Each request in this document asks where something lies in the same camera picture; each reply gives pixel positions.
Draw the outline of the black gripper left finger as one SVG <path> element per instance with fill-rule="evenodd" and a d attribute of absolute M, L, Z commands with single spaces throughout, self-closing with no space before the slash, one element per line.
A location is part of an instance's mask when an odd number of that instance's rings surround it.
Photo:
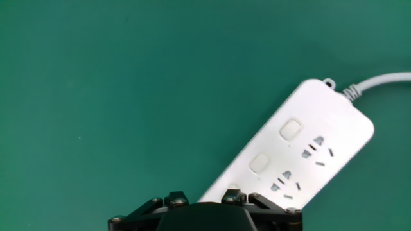
<path fill-rule="evenodd" d="M 127 216 L 109 218 L 108 231 L 157 230 L 164 215 L 187 205 L 189 200 L 182 191 L 170 192 L 165 198 L 154 197 Z"/>

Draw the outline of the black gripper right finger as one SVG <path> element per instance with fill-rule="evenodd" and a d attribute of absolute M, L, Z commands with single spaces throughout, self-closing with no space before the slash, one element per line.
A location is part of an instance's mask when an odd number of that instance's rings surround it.
<path fill-rule="evenodd" d="M 244 215 L 235 215 L 235 223 L 251 230 L 302 231 L 302 210 L 295 207 L 282 209 L 262 194 L 246 194 L 240 189 L 228 189 L 222 205 L 231 205 Z"/>

